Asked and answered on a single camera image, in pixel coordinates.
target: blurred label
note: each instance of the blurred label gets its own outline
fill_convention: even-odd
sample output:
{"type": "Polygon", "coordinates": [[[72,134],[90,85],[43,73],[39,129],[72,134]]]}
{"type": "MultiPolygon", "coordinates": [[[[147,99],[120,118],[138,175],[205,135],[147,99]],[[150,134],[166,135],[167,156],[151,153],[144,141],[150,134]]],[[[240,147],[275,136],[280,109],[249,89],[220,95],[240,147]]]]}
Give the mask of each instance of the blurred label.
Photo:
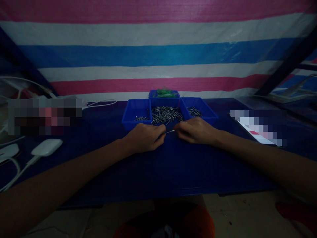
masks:
{"type": "Polygon", "coordinates": [[[286,146],[285,110],[231,110],[230,116],[258,142],[286,146]]]}
{"type": "Polygon", "coordinates": [[[54,136],[81,126],[81,99],[9,99],[8,134],[54,136]]]}

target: blue bin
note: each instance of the blue bin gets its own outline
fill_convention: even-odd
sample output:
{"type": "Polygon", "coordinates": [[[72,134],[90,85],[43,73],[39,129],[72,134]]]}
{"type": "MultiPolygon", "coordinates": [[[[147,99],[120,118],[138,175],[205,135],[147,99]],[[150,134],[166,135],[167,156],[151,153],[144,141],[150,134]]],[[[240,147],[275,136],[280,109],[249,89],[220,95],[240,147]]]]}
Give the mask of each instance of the blue bin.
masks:
{"type": "Polygon", "coordinates": [[[132,130],[137,124],[152,124],[151,102],[149,99],[129,100],[125,108],[121,123],[127,131],[132,130]],[[136,117],[147,117],[145,121],[135,121],[136,117]]]}
{"type": "Polygon", "coordinates": [[[152,107],[157,107],[157,106],[163,106],[163,104],[175,104],[179,101],[179,93],[176,90],[172,90],[172,93],[177,93],[176,98],[157,98],[156,96],[158,95],[156,90],[151,90],[149,93],[149,99],[151,100],[151,106],[152,107]]]}
{"type": "Polygon", "coordinates": [[[186,111],[186,113],[183,114],[185,120],[189,120],[193,118],[189,111],[187,110],[188,107],[196,107],[201,113],[202,113],[202,119],[204,119],[206,122],[208,122],[210,125],[212,125],[217,119],[218,116],[216,113],[214,113],[213,110],[205,103],[204,100],[201,98],[195,98],[195,97],[181,97],[182,103],[180,103],[180,107],[182,111],[186,111]]]}

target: hand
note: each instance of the hand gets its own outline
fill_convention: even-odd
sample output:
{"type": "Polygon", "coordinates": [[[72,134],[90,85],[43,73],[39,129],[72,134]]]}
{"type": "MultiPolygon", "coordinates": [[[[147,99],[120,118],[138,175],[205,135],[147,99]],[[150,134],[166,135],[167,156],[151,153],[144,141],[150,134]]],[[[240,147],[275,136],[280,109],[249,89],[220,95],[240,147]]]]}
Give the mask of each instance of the hand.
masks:
{"type": "Polygon", "coordinates": [[[220,130],[214,128],[200,117],[178,123],[174,129],[178,137],[193,144],[215,145],[220,130]]]}
{"type": "Polygon", "coordinates": [[[130,131],[121,140],[131,149],[131,153],[142,153],[155,150],[164,143],[166,134],[165,125],[152,126],[139,123],[132,131],[130,131]]]}

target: blue tablecloth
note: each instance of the blue tablecloth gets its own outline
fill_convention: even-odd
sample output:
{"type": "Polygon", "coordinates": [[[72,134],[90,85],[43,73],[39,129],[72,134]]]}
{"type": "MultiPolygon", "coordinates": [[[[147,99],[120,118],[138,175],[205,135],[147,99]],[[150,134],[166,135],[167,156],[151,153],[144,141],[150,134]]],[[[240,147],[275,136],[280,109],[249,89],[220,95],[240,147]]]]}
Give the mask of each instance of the blue tablecloth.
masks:
{"type": "MultiPolygon", "coordinates": [[[[243,138],[250,136],[229,116],[230,110],[248,110],[235,99],[205,99],[219,119],[214,127],[243,138]]],[[[60,138],[64,144],[51,156],[41,158],[18,182],[53,166],[107,145],[126,135],[121,124],[127,102],[83,111],[82,127],[73,128],[70,135],[26,138],[18,144],[24,164],[32,158],[31,150],[47,138],[60,138]]],[[[294,119],[288,119],[287,151],[316,159],[317,129],[294,119]]],[[[2,187],[15,174],[7,163],[0,167],[2,187]]],[[[102,172],[63,207],[80,207],[127,200],[177,197],[205,193],[240,193],[279,188],[274,182],[249,164],[220,149],[188,144],[169,133],[156,151],[136,154],[102,172]]]]}

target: pink stripe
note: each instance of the pink stripe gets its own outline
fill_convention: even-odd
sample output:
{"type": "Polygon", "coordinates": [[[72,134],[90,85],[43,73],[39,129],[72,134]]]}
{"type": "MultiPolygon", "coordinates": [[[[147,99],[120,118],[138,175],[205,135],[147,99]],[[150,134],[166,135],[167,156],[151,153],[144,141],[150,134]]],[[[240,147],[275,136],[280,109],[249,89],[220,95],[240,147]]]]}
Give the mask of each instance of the pink stripe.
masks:
{"type": "Polygon", "coordinates": [[[5,0],[0,20],[42,23],[226,22],[316,12],[314,0],[5,0]]]}
{"type": "Polygon", "coordinates": [[[156,78],[156,79],[97,79],[89,81],[52,82],[60,95],[148,92],[166,86],[178,91],[233,91],[241,88],[259,88],[269,75],[254,74],[245,78],[156,78]]]}

